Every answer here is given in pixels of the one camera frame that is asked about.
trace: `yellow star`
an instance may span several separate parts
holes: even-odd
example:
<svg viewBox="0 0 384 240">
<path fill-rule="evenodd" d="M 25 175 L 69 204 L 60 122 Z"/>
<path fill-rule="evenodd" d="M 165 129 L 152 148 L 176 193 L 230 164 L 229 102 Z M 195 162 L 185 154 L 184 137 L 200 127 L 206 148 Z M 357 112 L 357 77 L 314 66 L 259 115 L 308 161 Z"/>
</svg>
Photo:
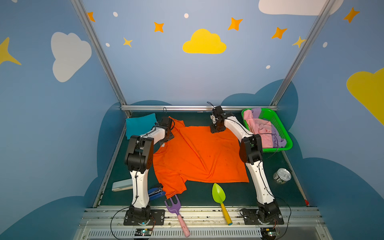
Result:
<svg viewBox="0 0 384 240">
<path fill-rule="evenodd" d="M 10 61 L 21 65 L 14 57 L 8 53 L 9 38 L 6 38 L 2 44 L 0 44 L 0 64 L 5 61 Z"/>
<path fill-rule="evenodd" d="M 90 13 L 87 13 L 87 14 L 88 14 L 89 20 L 91 20 L 93 22 L 96 22 L 95 19 L 93 18 L 93 12 L 90 12 Z"/>
<path fill-rule="evenodd" d="M 163 25 L 164 25 L 164 23 L 156 23 L 155 22 L 155 31 L 160 31 L 163 33 Z"/>
<path fill-rule="evenodd" d="M 124 40 L 125 40 L 125 43 L 124 43 L 123 45 L 129 45 L 129 46 L 132 48 L 132 46 L 131 46 L 131 42 L 132 42 L 132 40 L 131 40 L 131 41 L 128 41 L 128 40 L 126 40 L 125 38 L 124 38 Z"/>
<path fill-rule="evenodd" d="M 241 21 L 243 21 L 243 20 L 242 19 L 236 20 L 236 19 L 232 18 L 232 23 L 229 26 L 228 30 L 235 29 L 236 31 L 238 31 L 239 30 L 239 24 L 241 23 Z"/>
<path fill-rule="evenodd" d="M 276 29 L 276 33 L 275 35 L 272 37 L 272 38 L 280 38 L 283 36 L 283 33 L 287 30 L 288 28 L 286 29 L 280 29 L 280 28 L 277 28 Z"/>
<path fill-rule="evenodd" d="M 294 43 L 294 44 L 292 44 L 292 46 L 293 45 L 297 45 L 297 46 L 299 46 L 299 48 L 301 47 L 301 44 L 303 43 L 305 41 L 305 39 L 301 39 L 301 37 L 299 37 L 299 40 L 296 42 L 296 43 Z"/>
<path fill-rule="evenodd" d="M 343 19 L 343 20 L 348 20 L 349 23 L 352 22 L 352 19 L 358 14 L 358 11 L 355 11 L 353 8 L 349 12 L 349 14 Z"/>
</svg>

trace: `yellow shovel handle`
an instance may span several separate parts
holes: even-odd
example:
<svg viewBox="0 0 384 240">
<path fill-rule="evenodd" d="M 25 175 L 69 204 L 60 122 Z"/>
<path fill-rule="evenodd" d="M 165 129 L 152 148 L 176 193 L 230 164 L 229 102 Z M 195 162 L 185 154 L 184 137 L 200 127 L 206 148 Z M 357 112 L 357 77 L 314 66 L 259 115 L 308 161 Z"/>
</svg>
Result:
<svg viewBox="0 0 384 240">
<path fill-rule="evenodd" d="M 221 204 L 221 209 L 223 210 L 223 214 L 224 214 L 225 220 L 227 221 L 228 225 L 232 225 L 232 220 L 229 217 L 229 214 L 228 214 L 224 204 Z"/>
</svg>

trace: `tin can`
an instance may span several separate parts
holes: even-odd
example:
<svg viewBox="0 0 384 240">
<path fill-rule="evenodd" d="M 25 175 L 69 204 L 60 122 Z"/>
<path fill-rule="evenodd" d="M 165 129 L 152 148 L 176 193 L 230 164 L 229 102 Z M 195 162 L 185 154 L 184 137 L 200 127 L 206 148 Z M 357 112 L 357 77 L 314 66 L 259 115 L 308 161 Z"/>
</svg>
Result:
<svg viewBox="0 0 384 240">
<path fill-rule="evenodd" d="M 288 170 L 286 170 L 285 168 L 279 168 L 279 170 L 277 170 L 277 172 L 275 172 L 275 174 L 273 175 L 273 179 L 278 184 L 286 183 L 287 181 L 291 180 L 291 177 L 291 173 L 288 172 Z"/>
</svg>

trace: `green shovel blade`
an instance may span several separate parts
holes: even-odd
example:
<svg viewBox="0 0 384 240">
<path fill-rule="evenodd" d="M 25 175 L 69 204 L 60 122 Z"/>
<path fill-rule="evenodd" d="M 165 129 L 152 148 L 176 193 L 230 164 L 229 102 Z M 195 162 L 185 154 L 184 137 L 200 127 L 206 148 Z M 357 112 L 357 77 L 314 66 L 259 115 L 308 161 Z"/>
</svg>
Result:
<svg viewBox="0 0 384 240">
<path fill-rule="evenodd" d="M 225 192 L 217 183 L 215 183 L 212 187 L 212 197 L 215 202 L 220 204 L 222 204 L 225 200 Z"/>
</svg>

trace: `laundry basket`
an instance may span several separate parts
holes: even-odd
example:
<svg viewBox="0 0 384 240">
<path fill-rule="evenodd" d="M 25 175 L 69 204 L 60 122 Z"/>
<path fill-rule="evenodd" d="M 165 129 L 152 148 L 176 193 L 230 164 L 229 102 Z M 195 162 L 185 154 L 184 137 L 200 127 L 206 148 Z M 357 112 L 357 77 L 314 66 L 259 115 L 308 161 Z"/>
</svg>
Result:
<svg viewBox="0 0 384 240">
<path fill-rule="evenodd" d="M 241 112 L 241 116 L 242 116 L 243 121 L 244 121 L 244 126 L 248 130 L 250 130 L 249 126 L 247 124 L 247 121 L 244 120 L 244 111 L 248 110 L 248 109 L 251 110 L 251 108 L 244 109 Z M 259 118 L 260 119 L 263 119 L 263 118 L 268 119 L 268 121 L 270 121 L 275 126 L 275 128 L 279 132 L 280 137 L 287 140 L 287 144 L 285 145 L 285 147 L 282 147 L 282 148 L 263 148 L 263 152 L 275 152 L 276 149 L 277 149 L 277 152 L 280 152 L 280 151 L 289 150 L 292 148 L 292 145 L 293 145 L 292 140 L 289 137 L 287 131 L 285 130 L 283 124 L 281 123 L 279 117 L 277 116 L 277 114 L 273 110 L 268 109 L 268 108 L 262 108 L 262 112 L 260 113 Z"/>
</svg>

